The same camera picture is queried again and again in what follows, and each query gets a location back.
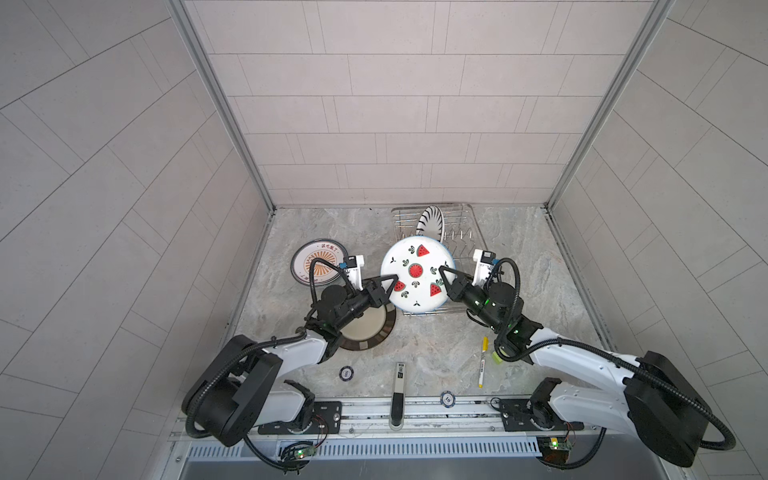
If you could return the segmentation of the dark rimmed checkered plate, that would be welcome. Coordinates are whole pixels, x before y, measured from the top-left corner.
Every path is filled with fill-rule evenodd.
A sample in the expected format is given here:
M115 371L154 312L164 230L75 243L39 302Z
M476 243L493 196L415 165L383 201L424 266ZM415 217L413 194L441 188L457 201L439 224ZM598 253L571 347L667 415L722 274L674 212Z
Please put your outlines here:
M354 319L341 330L340 348L364 351L378 346L392 333L396 319L396 307L392 304L367 309L360 318Z

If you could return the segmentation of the white watermelon pattern plate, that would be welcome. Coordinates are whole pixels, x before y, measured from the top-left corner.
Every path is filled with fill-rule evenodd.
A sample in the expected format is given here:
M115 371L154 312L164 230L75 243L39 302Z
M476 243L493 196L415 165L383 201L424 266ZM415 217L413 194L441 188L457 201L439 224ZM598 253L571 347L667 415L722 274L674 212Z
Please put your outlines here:
M408 314L425 314L441 308L449 299L438 268L455 268L442 243L424 236L396 242L385 254L380 275L397 274L399 281L390 302Z

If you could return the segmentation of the small sunburst plate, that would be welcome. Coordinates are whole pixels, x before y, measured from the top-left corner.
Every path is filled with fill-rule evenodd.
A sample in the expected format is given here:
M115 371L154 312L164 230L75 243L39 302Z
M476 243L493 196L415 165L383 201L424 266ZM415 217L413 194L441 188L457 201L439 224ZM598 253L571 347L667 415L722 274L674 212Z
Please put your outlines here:
M347 249L339 242L331 239L316 239L301 246L290 261L290 273L300 284L310 284L310 271L314 272L316 286L335 282L340 274L329 267L338 267L347 257Z

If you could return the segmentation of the white blue striped plate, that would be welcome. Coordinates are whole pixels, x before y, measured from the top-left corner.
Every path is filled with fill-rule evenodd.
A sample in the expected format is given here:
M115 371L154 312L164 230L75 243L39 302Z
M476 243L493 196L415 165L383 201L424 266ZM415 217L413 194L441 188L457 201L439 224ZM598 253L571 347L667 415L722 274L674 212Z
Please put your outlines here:
M422 212L415 229L417 236L429 237L438 242L444 240L444 216L436 205L430 205Z

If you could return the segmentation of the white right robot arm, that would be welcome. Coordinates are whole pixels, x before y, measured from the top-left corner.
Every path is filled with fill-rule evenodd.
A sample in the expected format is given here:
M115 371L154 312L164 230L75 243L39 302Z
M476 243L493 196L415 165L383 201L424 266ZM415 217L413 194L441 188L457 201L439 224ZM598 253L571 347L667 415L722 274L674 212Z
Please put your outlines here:
M494 259L483 268L484 278L446 265L438 272L448 297L495 334L495 355L503 362L558 370L583 383L576 387L547 378L538 386L529 403L540 428L548 428L552 418L595 425L633 436L679 467L691 466L701 449L735 447L730 428L664 355L618 354L561 336L523 314L521 276L512 259Z

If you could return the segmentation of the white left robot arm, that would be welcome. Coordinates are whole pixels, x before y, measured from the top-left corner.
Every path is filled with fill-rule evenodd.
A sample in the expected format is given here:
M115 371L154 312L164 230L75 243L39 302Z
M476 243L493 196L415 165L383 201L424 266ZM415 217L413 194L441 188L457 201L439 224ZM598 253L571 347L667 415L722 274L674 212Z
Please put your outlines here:
M306 428L314 394L285 376L332 358L343 343L342 330L368 309L388 305L399 281L396 274L362 279L360 268L352 256L339 265L312 260L305 324L293 336L264 342L232 337L182 402L186 434L213 437L230 447L258 425L278 422Z

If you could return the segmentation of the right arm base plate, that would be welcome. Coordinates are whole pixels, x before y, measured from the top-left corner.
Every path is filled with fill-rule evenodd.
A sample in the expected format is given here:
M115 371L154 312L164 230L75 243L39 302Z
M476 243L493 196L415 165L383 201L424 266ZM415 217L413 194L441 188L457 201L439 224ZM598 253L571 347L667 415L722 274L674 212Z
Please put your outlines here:
M490 401L502 420L505 432L566 432L582 431L582 422L565 422L542 402L535 403L529 398L498 398Z

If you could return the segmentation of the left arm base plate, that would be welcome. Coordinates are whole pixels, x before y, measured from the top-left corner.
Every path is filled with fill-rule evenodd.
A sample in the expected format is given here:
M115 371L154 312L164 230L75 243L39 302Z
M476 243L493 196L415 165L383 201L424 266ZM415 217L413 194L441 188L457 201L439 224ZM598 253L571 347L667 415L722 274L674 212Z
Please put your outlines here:
M340 431L342 403L340 401L314 401L305 406L289 422L259 425L259 435L325 435Z

